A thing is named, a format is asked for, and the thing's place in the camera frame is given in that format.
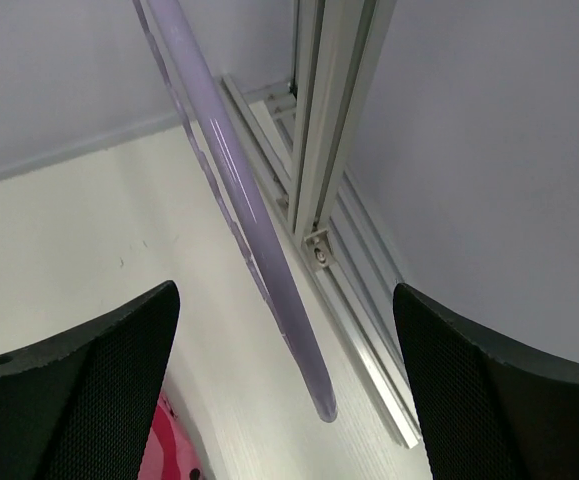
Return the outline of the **pink camouflage trousers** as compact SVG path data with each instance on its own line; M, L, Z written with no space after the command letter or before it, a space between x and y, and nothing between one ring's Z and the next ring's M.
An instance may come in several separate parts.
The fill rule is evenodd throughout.
M204 478L194 445L165 392L161 391L137 479L199 480Z

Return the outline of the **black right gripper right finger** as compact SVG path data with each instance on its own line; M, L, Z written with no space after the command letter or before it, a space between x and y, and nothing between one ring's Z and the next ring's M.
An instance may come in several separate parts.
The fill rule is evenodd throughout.
M435 479L579 479L579 363L400 283L393 314Z

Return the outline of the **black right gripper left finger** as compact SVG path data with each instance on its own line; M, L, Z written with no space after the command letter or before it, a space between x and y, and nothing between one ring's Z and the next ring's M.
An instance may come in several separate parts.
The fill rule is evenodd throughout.
M166 281L0 354L0 479L135 479L180 311Z

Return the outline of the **lilac clothes hanger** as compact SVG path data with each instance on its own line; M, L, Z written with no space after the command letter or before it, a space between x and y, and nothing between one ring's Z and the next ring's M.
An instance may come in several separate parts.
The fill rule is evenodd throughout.
M333 385L241 142L180 4L137 1L141 28L216 203L292 354L320 419L337 417ZM194 136L149 27L153 19L173 60L209 150Z

